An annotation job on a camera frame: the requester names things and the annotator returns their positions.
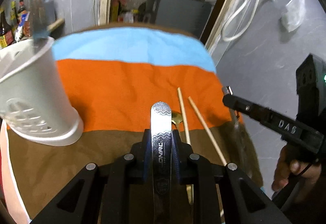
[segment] gold spoon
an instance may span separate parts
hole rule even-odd
[[[178,132],[179,132],[179,135],[180,135],[180,123],[183,121],[182,120],[182,115],[180,112],[177,112],[177,111],[172,111],[172,123],[176,126]]]

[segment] human hand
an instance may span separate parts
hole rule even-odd
[[[308,163],[297,160],[292,160],[290,165],[286,163],[286,146],[284,146],[281,150],[280,158],[278,159],[278,164],[275,169],[272,190],[275,192],[281,190],[288,184],[290,173],[298,175],[304,170],[304,168],[306,168],[307,165]],[[305,178],[305,183],[302,189],[299,191],[297,197],[294,199],[295,203],[300,203],[306,198],[319,179],[321,172],[321,164],[313,164],[304,174],[302,174],[302,177]]]

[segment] plastic bag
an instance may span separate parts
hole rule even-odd
[[[282,11],[282,25],[291,32],[302,24],[305,14],[305,0],[291,0]]]

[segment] blue cloth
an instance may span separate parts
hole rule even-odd
[[[87,59],[190,65],[216,72],[204,45],[192,37],[148,28],[107,28],[75,33],[55,41],[56,60]]]

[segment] brown cloth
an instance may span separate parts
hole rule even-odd
[[[213,135],[217,131],[222,136],[231,133],[232,123],[227,122],[219,128],[211,128]],[[30,218],[33,219],[42,208],[89,162],[104,165],[113,162],[117,157],[130,151],[132,144],[141,141],[142,132],[129,131],[90,131],[85,132],[76,143],[53,147],[27,141],[8,130],[9,152],[13,171]],[[262,186],[255,149],[247,133],[247,154],[252,165],[252,180]],[[221,164],[221,161],[204,130],[190,131],[191,143],[195,153],[206,157],[210,162]],[[227,162],[239,164],[239,155],[229,141],[215,137]],[[173,223],[191,223],[190,207],[185,187],[172,192],[178,200],[172,199]],[[153,223],[153,190],[132,186],[130,200],[130,223]]]

